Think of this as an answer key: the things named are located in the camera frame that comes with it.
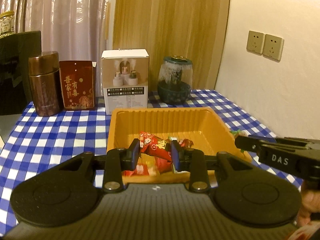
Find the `person's right hand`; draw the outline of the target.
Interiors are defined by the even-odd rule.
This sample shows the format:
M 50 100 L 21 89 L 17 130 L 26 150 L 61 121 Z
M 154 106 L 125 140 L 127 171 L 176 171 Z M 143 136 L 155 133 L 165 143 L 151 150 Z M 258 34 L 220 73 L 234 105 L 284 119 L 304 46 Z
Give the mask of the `person's right hand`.
M 319 190 L 314 189 L 309 181 L 304 180 L 300 190 L 302 203 L 296 218 L 297 226 L 303 227 L 311 221 L 317 221 L 312 217 L 313 213 L 319 213 Z

